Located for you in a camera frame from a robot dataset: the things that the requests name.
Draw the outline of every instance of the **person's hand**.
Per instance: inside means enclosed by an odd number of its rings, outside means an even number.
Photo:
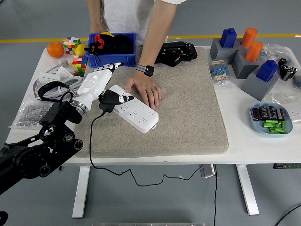
[[[136,70],[132,77],[127,80],[126,93],[131,91],[132,86],[137,88],[147,106],[152,109],[155,109],[155,106],[159,106],[159,100],[162,99],[161,89],[152,77],[148,77],[143,72]]]

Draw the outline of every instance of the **table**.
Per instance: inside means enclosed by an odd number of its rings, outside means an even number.
[[[204,47],[207,59],[210,59],[210,47]],[[32,85],[36,81],[40,72],[46,68],[52,68],[56,65],[55,59],[50,61],[43,60],[41,57],[33,78],[26,91],[24,99],[33,98]],[[252,104],[258,102],[255,98],[243,92],[239,86],[242,81],[231,77],[236,84],[231,88],[225,89],[215,87],[220,111],[227,131],[229,148],[224,154],[205,154],[205,155],[179,155],[179,156],[160,156],[143,158],[105,158],[93,159],[95,165],[176,165],[176,164],[236,164],[240,183],[249,215],[258,215],[258,207],[253,193],[252,184],[247,172],[247,164],[257,163],[294,163],[301,162],[301,123],[293,125],[292,132],[284,137],[264,137],[256,132],[248,116],[249,108]],[[271,93],[279,90],[279,87],[285,91],[289,86],[283,87],[282,81],[278,81]],[[7,143],[15,143],[22,139],[37,134],[37,131],[29,130],[26,134],[21,129],[12,129],[8,135]],[[80,166],[78,189],[75,198],[73,210],[74,218],[82,218],[84,212],[85,197],[87,191],[88,176],[90,170],[90,160],[86,158],[70,158],[64,165]]]

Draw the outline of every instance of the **person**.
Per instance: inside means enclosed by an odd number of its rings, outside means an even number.
[[[186,0],[87,0],[91,33],[136,33],[137,46],[143,46],[138,63],[140,70],[135,70],[127,80],[125,91],[129,93],[136,87],[144,103],[152,109],[159,106],[162,93],[156,81],[143,70],[154,66],[177,5],[183,1]]]

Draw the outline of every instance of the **blue plastic dish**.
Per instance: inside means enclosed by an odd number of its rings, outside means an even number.
[[[268,128],[264,128],[262,126],[262,124],[265,122],[265,121],[253,121],[253,112],[252,112],[252,109],[253,108],[259,108],[261,106],[264,106],[264,107],[269,107],[269,106],[273,106],[274,108],[276,109],[280,109],[282,108],[285,112],[285,130],[287,131],[287,134],[270,134],[268,133],[269,129]],[[250,117],[251,117],[251,122],[252,122],[252,125],[254,126],[254,129],[259,132],[259,133],[262,133],[262,134],[265,134],[269,137],[283,137],[283,136],[286,136],[288,135],[292,130],[293,130],[293,124],[292,124],[292,120],[287,112],[287,110],[281,106],[281,105],[278,105],[278,104],[275,104],[275,103],[270,103],[270,102],[258,102],[256,104],[253,104],[250,108]]]

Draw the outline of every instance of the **smartwatch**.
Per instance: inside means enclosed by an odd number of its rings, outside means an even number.
[[[142,66],[142,65],[137,65],[136,70],[139,70],[141,72],[143,72],[145,75],[151,77],[154,74],[154,70],[155,68],[152,66]]]

